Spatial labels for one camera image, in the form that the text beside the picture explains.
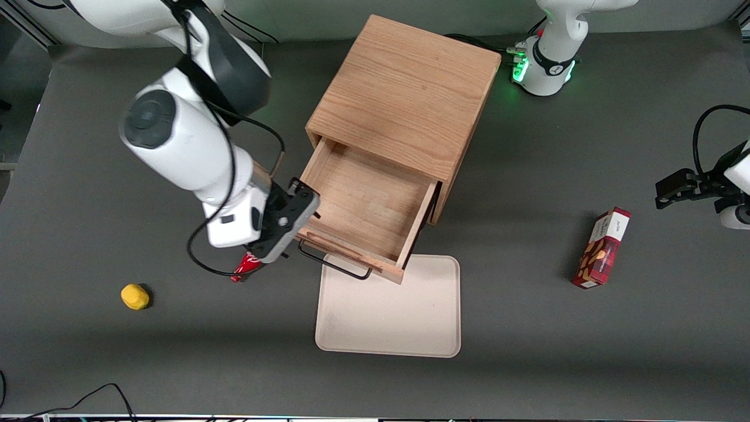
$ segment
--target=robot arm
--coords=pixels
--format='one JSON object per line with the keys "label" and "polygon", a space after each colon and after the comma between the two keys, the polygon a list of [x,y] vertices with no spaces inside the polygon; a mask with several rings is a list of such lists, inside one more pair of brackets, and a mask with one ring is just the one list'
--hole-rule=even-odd
{"label": "robot arm", "polygon": [[[262,244],[274,261],[315,213],[317,194],[297,203],[296,182],[284,192],[226,126],[265,106],[271,76],[262,59],[219,22],[224,0],[65,0],[97,28],[114,35],[156,34],[185,56],[139,92],[120,127],[125,146],[164,178],[202,202],[208,241],[216,247]],[[277,224],[281,218],[288,224]]]}
{"label": "robot arm", "polygon": [[693,134],[696,171],[683,168],[656,183],[656,208],[664,209],[683,200],[718,198],[714,208],[721,225],[750,230],[750,142],[747,140],[724,154],[707,172],[698,159],[698,135],[703,121],[717,110],[750,114],[750,109],[730,104],[711,107],[698,119]]}
{"label": "robot arm", "polygon": [[536,0],[547,14],[547,25],[541,37],[532,35],[516,44],[532,54],[520,63],[513,81],[534,95],[557,93],[570,79],[575,53],[589,34],[589,23],[583,15],[629,8],[636,3],[638,0]]}

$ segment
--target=gray tabletop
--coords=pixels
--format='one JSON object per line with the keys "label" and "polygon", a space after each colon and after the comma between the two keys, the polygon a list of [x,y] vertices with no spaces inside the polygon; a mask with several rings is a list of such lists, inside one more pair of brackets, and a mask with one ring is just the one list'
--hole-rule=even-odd
{"label": "gray tabletop", "polygon": [[[490,39],[508,45],[515,37]],[[304,125],[350,42],[266,48],[285,136],[279,178],[312,148]],[[592,35],[563,92],[534,98],[503,67],[440,224],[415,252],[461,265],[463,347],[450,360],[339,354],[314,342],[320,267],[296,253],[235,285],[185,254],[198,201],[121,143],[130,98],[174,50],[56,50],[0,206],[0,368],[6,412],[69,405],[118,382],[140,413],[371,417],[750,418],[749,234],[710,201],[654,208],[654,183],[691,167],[714,104],[750,105],[739,29]],[[721,112],[708,166],[750,132]],[[272,139],[232,130],[260,161]],[[632,212],[610,282],[569,279],[593,219]],[[199,242],[231,269],[242,252]],[[148,283],[155,306],[119,298]],[[102,392],[80,411],[122,413]]]}

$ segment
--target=wooden drawer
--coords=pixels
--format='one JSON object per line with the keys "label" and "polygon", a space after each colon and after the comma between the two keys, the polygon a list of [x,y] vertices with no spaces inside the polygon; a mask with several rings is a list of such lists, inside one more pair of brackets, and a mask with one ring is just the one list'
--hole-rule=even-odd
{"label": "wooden drawer", "polygon": [[400,284],[437,181],[327,138],[301,179],[320,194],[320,218],[297,237]]}

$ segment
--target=black wire handle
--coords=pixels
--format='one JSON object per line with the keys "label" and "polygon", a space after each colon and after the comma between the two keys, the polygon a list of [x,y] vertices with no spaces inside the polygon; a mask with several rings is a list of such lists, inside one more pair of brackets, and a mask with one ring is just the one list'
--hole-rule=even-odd
{"label": "black wire handle", "polygon": [[318,258],[317,256],[311,254],[310,252],[305,251],[304,249],[302,249],[302,245],[304,244],[305,244],[304,240],[299,241],[299,244],[297,245],[297,250],[299,251],[299,253],[303,254],[304,256],[310,258],[313,261],[320,262],[321,264],[325,265],[328,268],[333,268],[334,270],[341,271],[342,273],[348,275],[349,277],[354,277],[355,279],[358,279],[358,280],[365,280],[373,272],[373,269],[368,267],[367,272],[363,276],[358,276],[355,273],[352,273],[351,271],[345,270],[344,268],[341,268],[336,264],[331,264],[330,262],[326,262],[325,260]]}

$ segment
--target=wood grain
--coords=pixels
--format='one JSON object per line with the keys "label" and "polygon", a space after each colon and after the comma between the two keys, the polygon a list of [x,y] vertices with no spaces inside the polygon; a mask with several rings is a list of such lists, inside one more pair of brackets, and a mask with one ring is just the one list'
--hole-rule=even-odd
{"label": "wood grain", "polygon": [[304,240],[316,249],[346,258],[364,267],[362,274],[367,271],[367,268],[371,268],[374,274],[394,283],[401,284],[404,279],[404,270],[402,268],[396,267],[382,259],[374,258],[370,252],[347,244],[341,239],[331,239],[325,232],[304,227],[297,233],[297,239]]}
{"label": "wood grain", "polygon": [[436,181],[326,138],[301,179],[320,194],[320,218],[311,219],[298,237],[398,276],[394,269],[407,259]]}
{"label": "wood grain", "polygon": [[500,55],[371,16],[307,123],[443,182],[453,179]]}

